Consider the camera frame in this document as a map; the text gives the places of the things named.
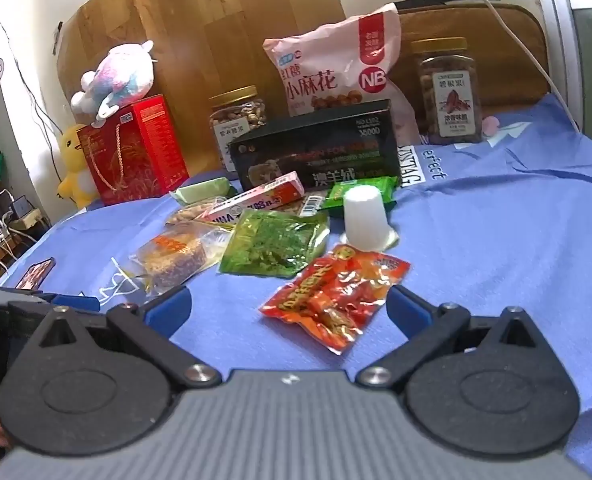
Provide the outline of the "clear bag brown cake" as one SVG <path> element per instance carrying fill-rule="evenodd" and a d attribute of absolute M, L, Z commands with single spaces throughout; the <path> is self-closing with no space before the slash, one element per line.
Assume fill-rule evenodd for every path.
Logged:
<path fill-rule="evenodd" d="M 165 226 L 130 257 L 128 275 L 149 294 L 162 294 L 217 264 L 231 230 L 209 222 Z"/>

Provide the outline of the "red orange candy bag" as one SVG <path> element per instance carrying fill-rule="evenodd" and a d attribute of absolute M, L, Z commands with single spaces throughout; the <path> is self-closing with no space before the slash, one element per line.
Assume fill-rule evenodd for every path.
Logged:
<path fill-rule="evenodd" d="M 342 354 L 409 270 L 410 263 L 395 256 L 338 244 L 282 286 L 259 311 L 298 325 L 331 352 Z"/>

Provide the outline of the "white plastic cup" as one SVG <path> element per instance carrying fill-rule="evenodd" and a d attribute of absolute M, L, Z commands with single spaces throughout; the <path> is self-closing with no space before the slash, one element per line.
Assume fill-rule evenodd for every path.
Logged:
<path fill-rule="evenodd" d="M 346 242 L 362 252 L 382 252 L 399 236 L 389 225 L 380 196 L 354 196 L 344 203 Z"/>

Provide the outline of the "clear bag of peanuts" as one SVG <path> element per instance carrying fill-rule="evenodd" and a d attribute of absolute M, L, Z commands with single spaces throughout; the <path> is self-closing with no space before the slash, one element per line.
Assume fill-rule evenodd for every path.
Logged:
<path fill-rule="evenodd" d="M 193 221 L 197 222 L 209 222 L 207 214 L 211 209 L 221 205 L 226 201 L 223 196 L 216 196 L 206 198 L 206 200 L 199 200 L 198 202 L 182 206 L 173 214 L 167 218 L 166 226 L 176 226 L 181 223 L 189 223 Z"/>

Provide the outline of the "bright green snack packet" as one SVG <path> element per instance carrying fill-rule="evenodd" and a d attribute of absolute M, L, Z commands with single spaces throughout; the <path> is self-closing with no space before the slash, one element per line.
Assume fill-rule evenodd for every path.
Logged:
<path fill-rule="evenodd" d="M 338 182 L 332 186 L 321 208 L 327 211 L 342 211 L 351 197 L 380 196 L 386 207 L 392 204 L 398 186 L 396 177 L 375 177 Z"/>

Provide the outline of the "green leaf snack packet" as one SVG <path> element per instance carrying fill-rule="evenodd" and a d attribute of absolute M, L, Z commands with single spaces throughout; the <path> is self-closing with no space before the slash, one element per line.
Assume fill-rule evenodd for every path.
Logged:
<path fill-rule="evenodd" d="M 324 252 L 330 234 L 325 212 L 301 217 L 249 209 L 226 246 L 219 271 L 226 274 L 292 278 Z"/>

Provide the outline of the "pale green packet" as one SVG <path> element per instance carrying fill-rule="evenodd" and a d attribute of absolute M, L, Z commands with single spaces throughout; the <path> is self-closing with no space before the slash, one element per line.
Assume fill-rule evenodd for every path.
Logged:
<path fill-rule="evenodd" d="M 191 205 L 215 197 L 230 198 L 236 194 L 238 190 L 225 177 L 180 186 L 170 192 L 170 195 L 182 205 Z"/>

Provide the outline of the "red white long box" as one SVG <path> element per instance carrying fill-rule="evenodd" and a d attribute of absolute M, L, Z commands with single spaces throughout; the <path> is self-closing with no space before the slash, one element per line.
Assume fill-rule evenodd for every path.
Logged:
<path fill-rule="evenodd" d="M 302 182 L 296 172 L 292 171 L 267 184 L 258 185 L 256 188 L 229 198 L 198 218 L 207 222 L 234 224 L 247 209 L 275 210 L 296 202 L 304 196 L 305 189 Z"/>

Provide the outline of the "black sheep tin box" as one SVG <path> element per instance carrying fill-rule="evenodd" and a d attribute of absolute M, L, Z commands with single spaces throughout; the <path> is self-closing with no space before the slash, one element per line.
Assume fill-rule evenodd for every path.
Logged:
<path fill-rule="evenodd" d="M 292 171 L 307 191 L 337 182 L 399 176 L 387 100 L 272 120 L 233 140 L 230 154 L 246 190 Z"/>

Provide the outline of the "smartphone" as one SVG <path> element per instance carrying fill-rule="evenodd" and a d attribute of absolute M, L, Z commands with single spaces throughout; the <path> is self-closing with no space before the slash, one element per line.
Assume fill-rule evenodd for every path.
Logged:
<path fill-rule="evenodd" d="M 32 264 L 23 274 L 22 278 L 17 283 L 16 288 L 23 290 L 38 290 L 39 286 L 50 274 L 54 266 L 54 258 L 47 258 L 46 260 Z"/>

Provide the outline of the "blue printed cloth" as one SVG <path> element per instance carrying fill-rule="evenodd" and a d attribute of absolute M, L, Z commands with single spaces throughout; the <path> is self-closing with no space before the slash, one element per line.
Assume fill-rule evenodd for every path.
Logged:
<path fill-rule="evenodd" d="M 402 154 L 389 216 L 403 283 L 433 304 L 476 315 L 525 309 L 578 389 L 581 415 L 568 456 L 592 474 L 592 140 L 552 96 L 501 113 L 477 144 L 422 145 Z M 385 313 L 344 353 L 261 313 L 276 278 L 208 269 L 189 280 L 189 321 L 174 342 L 222 374 L 231 370 L 344 370 L 403 343 Z"/>

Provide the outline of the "red gift box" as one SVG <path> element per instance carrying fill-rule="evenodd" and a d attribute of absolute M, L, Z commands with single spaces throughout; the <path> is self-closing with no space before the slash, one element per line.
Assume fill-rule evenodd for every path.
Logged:
<path fill-rule="evenodd" d="M 121 108 L 101 127 L 85 126 L 78 138 L 106 206 L 160 197 L 189 179 L 160 94 Z"/>

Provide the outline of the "pecan jar gold lid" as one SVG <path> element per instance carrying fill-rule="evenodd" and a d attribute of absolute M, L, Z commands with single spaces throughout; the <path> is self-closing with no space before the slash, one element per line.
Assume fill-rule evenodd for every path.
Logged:
<path fill-rule="evenodd" d="M 430 144 L 478 143 L 482 107 L 476 63 L 464 37 L 413 41 Z"/>

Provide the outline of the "pink blue plush toy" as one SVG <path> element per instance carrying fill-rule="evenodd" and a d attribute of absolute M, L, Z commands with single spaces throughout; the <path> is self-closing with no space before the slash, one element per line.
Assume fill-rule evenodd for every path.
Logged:
<path fill-rule="evenodd" d="M 154 41 L 146 40 L 111 48 L 94 72 L 81 76 L 81 89 L 70 99 L 72 111 L 104 122 L 146 96 L 154 84 L 153 47 Z"/>

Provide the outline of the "wooden board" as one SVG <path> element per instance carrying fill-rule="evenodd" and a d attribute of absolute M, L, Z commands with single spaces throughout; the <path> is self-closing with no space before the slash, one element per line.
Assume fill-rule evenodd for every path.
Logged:
<path fill-rule="evenodd" d="M 58 79 L 71 96 L 109 48 L 153 40 L 152 91 L 167 101 L 189 173 L 200 174 L 220 166 L 209 99 L 254 86 L 269 117 L 287 116 L 264 40 L 309 32 L 344 15 L 340 0 L 88 0 L 65 24 Z"/>

